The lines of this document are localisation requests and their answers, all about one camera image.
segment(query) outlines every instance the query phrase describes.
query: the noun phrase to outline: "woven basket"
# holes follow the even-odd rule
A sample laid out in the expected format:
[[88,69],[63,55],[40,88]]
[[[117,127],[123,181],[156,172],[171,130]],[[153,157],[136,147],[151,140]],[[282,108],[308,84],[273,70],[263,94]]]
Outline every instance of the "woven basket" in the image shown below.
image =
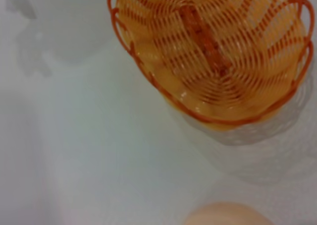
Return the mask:
[[107,1],[114,31],[144,76],[175,108],[213,129],[273,116],[313,58],[308,0]]

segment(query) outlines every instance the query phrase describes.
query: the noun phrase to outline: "orange plastic basket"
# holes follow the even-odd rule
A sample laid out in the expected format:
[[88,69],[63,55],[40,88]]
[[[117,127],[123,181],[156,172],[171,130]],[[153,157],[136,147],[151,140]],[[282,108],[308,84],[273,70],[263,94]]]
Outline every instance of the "orange plastic basket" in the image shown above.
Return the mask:
[[114,31],[144,76],[174,107],[214,129],[274,115],[313,58],[308,0],[107,1]]

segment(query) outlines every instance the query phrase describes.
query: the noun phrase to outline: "white background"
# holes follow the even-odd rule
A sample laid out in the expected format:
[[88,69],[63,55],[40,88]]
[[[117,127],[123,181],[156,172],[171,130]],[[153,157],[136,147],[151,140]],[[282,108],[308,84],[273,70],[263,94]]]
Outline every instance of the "white background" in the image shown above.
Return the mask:
[[0,224],[179,225],[219,200],[317,224],[316,84],[209,132],[143,79],[106,0],[0,0]]

